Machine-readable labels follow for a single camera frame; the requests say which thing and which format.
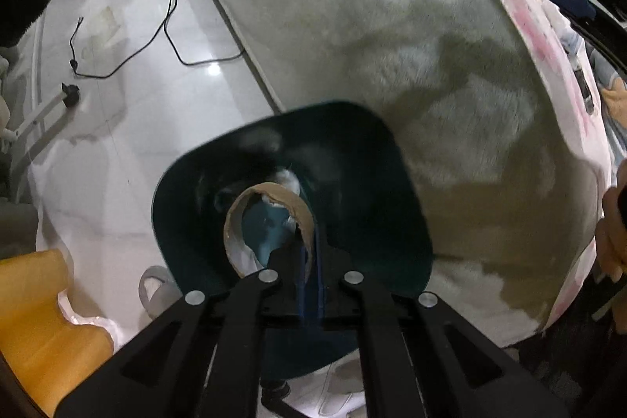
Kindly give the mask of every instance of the metal grommet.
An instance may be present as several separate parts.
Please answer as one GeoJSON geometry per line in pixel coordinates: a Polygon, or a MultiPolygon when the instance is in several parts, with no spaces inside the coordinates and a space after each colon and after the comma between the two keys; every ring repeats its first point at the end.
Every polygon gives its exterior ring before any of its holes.
{"type": "Polygon", "coordinates": [[[267,284],[274,282],[278,278],[278,273],[274,270],[259,271],[259,280],[267,284]]]}
{"type": "Polygon", "coordinates": [[[205,293],[202,291],[190,291],[185,295],[185,301],[189,305],[200,305],[205,300],[205,293]]]}
{"type": "Polygon", "coordinates": [[[357,285],[364,281],[364,276],[359,271],[347,271],[344,280],[349,284],[357,285]]]}
{"type": "Polygon", "coordinates": [[[431,308],[438,304],[438,296],[433,293],[422,293],[418,296],[418,302],[425,308],[431,308]]]}

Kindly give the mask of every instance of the white tile floor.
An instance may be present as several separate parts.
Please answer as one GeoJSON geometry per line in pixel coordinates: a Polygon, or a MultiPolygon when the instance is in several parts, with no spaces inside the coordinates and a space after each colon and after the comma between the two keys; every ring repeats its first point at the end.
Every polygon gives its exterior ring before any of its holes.
{"type": "MultiPolygon", "coordinates": [[[[125,340],[148,322],[137,295],[143,271],[164,264],[150,222],[152,194],[180,155],[243,124],[272,114],[243,59],[181,65],[164,35],[107,80],[73,77],[68,40],[79,71],[105,74],[143,45],[168,0],[53,0],[43,22],[40,81],[45,98],[61,82],[78,84],[75,111],[59,105],[46,133],[30,136],[24,172],[39,207],[39,248],[71,256],[77,313],[116,321],[125,340]]],[[[20,43],[14,74],[27,82],[33,33],[20,43]]],[[[179,0],[170,34],[184,59],[231,56],[237,46],[212,0],[179,0]]],[[[22,93],[29,110],[30,93],[22,93]]]]}

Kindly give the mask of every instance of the power cord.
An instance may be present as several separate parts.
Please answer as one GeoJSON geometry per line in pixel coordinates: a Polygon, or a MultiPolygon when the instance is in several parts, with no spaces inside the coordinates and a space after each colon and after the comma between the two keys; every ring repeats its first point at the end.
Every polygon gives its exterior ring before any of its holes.
{"type": "Polygon", "coordinates": [[[168,31],[167,31],[168,22],[170,21],[170,17],[174,13],[174,10],[178,6],[178,3],[179,3],[179,0],[169,0],[168,5],[167,5],[167,11],[165,12],[165,17],[161,21],[161,23],[159,24],[157,30],[154,32],[152,37],[148,40],[148,42],[145,45],[143,45],[140,49],[138,49],[135,52],[133,52],[132,54],[130,54],[130,56],[128,56],[126,59],[124,59],[121,63],[119,63],[119,65],[116,66],[112,70],[112,72],[107,73],[106,75],[92,75],[92,74],[87,74],[87,73],[80,73],[78,71],[78,61],[76,60],[76,53],[74,51],[73,41],[74,41],[74,37],[76,36],[76,33],[78,32],[78,28],[83,23],[83,17],[80,16],[78,18],[78,22],[76,23],[76,29],[74,29],[74,32],[72,33],[72,35],[70,37],[70,49],[72,51],[72,59],[70,60],[70,66],[72,68],[72,71],[74,72],[74,75],[77,76],[77,77],[82,77],[82,78],[86,78],[86,79],[108,79],[109,77],[114,75],[122,66],[124,66],[127,62],[129,62],[131,59],[133,59],[133,57],[135,57],[137,54],[140,54],[142,51],[146,50],[146,48],[148,48],[148,46],[153,41],[155,41],[155,39],[159,35],[159,32],[161,31],[161,29],[164,30],[165,37],[167,37],[167,40],[169,41],[170,46],[174,50],[174,53],[176,54],[177,59],[179,60],[179,62],[181,64],[183,64],[185,66],[197,66],[197,65],[201,65],[201,64],[228,62],[228,61],[231,61],[231,60],[239,59],[240,57],[242,57],[244,55],[245,50],[241,50],[238,54],[236,54],[235,56],[231,56],[231,57],[219,57],[217,59],[205,59],[205,60],[199,60],[199,61],[195,61],[195,62],[187,62],[186,60],[184,60],[181,57],[181,54],[179,53],[178,49],[176,48],[176,45],[174,44],[174,41],[172,41],[172,38],[170,37],[170,35],[169,35],[168,31]]]}

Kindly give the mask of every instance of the black cable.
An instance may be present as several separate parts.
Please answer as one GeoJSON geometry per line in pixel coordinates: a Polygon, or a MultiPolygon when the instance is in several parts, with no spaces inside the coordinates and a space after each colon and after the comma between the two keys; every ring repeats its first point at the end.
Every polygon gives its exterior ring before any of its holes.
{"type": "MultiPolygon", "coordinates": [[[[172,13],[174,13],[174,10],[176,9],[176,7],[179,4],[179,0],[174,0],[174,6],[172,7],[172,13]]],[[[235,60],[235,59],[239,59],[241,56],[244,55],[244,50],[240,50],[239,54],[237,54],[236,56],[231,56],[231,57],[221,57],[219,59],[205,59],[205,60],[199,60],[199,61],[194,61],[194,62],[187,62],[186,60],[184,60],[181,57],[181,54],[179,53],[178,49],[176,48],[176,45],[174,44],[174,41],[172,41],[172,38],[170,37],[169,32],[167,31],[167,25],[170,22],[170,17],[171,14],[167,16],[167,20],[165,21],[164,27],[163,27],[163,32],[165,33],[165,37],[167,38],[167,40],[170,42],[170,45],[172,46],[172,49],[174,50],[174,53],[176,54],[177,59],[179,60],[179,62],[181,64],[184,64],[185,66],[197,66],[200,64],[210,64],[210,63],[214,63],[214,62],[228,62],[231,60],[235,60]]]]}
{"type": "Polygon", "coordinates": [[[74,32],[72,33],[72,35],[70,37],[70,49],[72,51],[72,59],[70,60],[70,66],[72,68],[72,71],[74,72],[74,75],[77,76],[77,77],[82,77],[82,78],[86,78],[86,79],[108,79],[110,76],[115,74],[122,66],[124,66],[127,62],[129,62],[131,59],[133,59],[133,57],[135,57],[137,54],[139,54],[140,52],[142,52],[146,48],[148,48],[148,46],[153,41],[155,41],[155,39],[159,35],[159,32],[161,31],[161,29],[164,29],[165,36],[167,37],[167,40],[170,42],[170,45],[172,46],[172,49],[174,50],[174,53],[176,54],[176,57],[181,62],[181,64],[184,64],[185,66],[197,66],[197,65],[200,65],[200,64],[227,62],[227,61],[238,59],[241,56],[243,56],[245,51],[241,50],[236,56],[231,56],[231,57],[220,57],[220,58],[217,58],[217,59],[205,59],[205,60],[200,60],[200,61],[196,61],[196,62],[186,62],[185,60],[183,60],[181,58],[181,55],[179,54],[178,49],[176,48],[176,45],[174,44],[174,41],[172,41],[172,38],[170,38],[170,35],[167,32],[167,23],[169,22],[170,17],[174,13],[174,10],[176,9],[177,6],[178,6],[178,0],[169,0],[168,5],[167,5],[167,11],[165,12],[165,17],[161,21],[161,23],[159,24],[159,26],[158,26],[157,30],[155,31],[155,33],[148,40],[148,42],[145,45],[143,45],[140,49],[138,49],[135,52],[133,52],[132,54],[130,54],[130,56],[128,56],[126,59],[124,59],[121,63],[119,63],[119,65],[116,66],[115,69],[112,72],[107,73],[106,75],[92,75],[92,74],[80,73],[78,71],[78,61],[76,61],[76,53],[74,51],[73,40],[74,40],[74,37],[76,36],[76,33],[78,32],[78,28],[83,23],[83,17],[80,16],[78,18],[78,22],[76,23],[76,29],[74,29],[74,32]]]}

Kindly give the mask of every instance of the hand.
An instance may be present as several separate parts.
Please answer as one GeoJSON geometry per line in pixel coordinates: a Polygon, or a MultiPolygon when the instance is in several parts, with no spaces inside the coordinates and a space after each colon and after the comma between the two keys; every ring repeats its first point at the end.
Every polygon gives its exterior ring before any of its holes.
{"type": "MultiPolygon", "coordinates": [[[[627,185],[627,160],[618,168],[618,186],[611,187],[603,196],[605,218],[596,226],[596,258],[604,273],[618,282],[627,269],[627,228],[618,210],[618,196],[627,185]]],[[[627,294],[612,304],[612,314],[618,333],[627,333],[627,294]]]]}

